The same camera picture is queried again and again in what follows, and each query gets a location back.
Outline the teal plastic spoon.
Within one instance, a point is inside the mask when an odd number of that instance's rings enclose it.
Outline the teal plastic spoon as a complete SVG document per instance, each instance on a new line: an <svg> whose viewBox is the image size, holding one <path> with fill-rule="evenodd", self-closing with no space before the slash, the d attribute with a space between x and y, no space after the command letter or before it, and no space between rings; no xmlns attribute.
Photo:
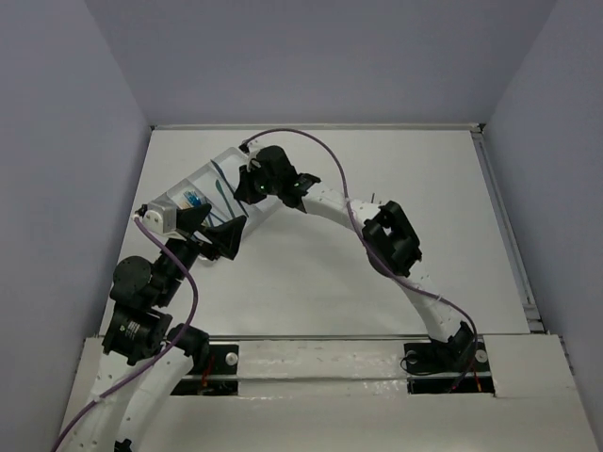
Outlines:
<svg viewBox="0 0 603 452"><path fill-rule="evenodd" d="M235 218L236 217L235 212L234 212L232 206L230 205L230 203L229 203L229 201L228 201L228 199L227 199L227 197L225 195L225 192L224 192L224 190L222 188L222 185L221 185L219 179L216 179L215 186L216 186L217 191L220 193L220 195L221 195L221 197L222 197L222 199L224 201L224 204L225 204L225 206L226 206L226 208L227 208L227 210L228 210L231 218Z"/></svg>

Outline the blue plastic knife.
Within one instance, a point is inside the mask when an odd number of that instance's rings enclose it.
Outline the blue plastic knife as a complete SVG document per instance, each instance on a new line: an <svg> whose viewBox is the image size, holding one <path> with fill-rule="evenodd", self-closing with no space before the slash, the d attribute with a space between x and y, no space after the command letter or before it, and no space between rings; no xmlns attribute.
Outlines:
<svg viewBox="0 0 603 452"><path fill-rule="evenodd" d="M226 178L226 175L224 174L223 170L221 169L221 167L218 165L218 163L216 161L214 161L213 159L210 159L210 163L213 165L214 169L216 170L216 172L218 173L218 175L220 176L220 178L222 179L222 181L225 183L225 185L228 187L229 191L232 194L232 197L235 199L236 203L238 204L239 208L242 210L242 212L244 213L244 215L246 217L249 216L248 212L246 211L246 209L244 208L243 204L241 203L241 201L237 200L235 198L235 190L233 189L232 185L229 183L229 181Z"/></svg>

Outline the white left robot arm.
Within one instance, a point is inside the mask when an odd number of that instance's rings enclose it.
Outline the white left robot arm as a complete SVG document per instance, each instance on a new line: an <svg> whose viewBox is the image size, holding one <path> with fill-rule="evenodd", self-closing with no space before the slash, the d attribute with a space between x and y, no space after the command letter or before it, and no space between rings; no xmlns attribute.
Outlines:
<svg viewBox="0 0 603 452"><path fill-rule="evenodd" d="M208 204L171 213L171 226L148 205L133 216L139 230L160 250L153 262L122 259L109 292L114 302L102 342L103 355L85 406L60 432L56 451L136 451L159 406L188 372L213 364L210 339L192 316L172 325L163 313L183 282L192 290L190 314L200 290L190 270L199 257L234 259L246 219L205 226Z"/></svg>

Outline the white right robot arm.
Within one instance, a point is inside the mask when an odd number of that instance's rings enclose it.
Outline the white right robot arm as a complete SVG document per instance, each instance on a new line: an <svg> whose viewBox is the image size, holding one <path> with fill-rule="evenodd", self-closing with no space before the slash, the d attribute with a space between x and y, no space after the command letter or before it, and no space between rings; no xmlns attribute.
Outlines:
<svg viewBox="0 0 603 452"><path fill-rule="evenodd" d="M477 347L475 323L436 292L422 264L418 235L398 203L363 202L351 198L345 187L332 189L317 176L296 171L279 146L249 157L238 176L235 198L241 202L255 204L275 197L289 208L355 232L373 268L398 284L416 309L441 367L458 367L468 350Z"/></svg>

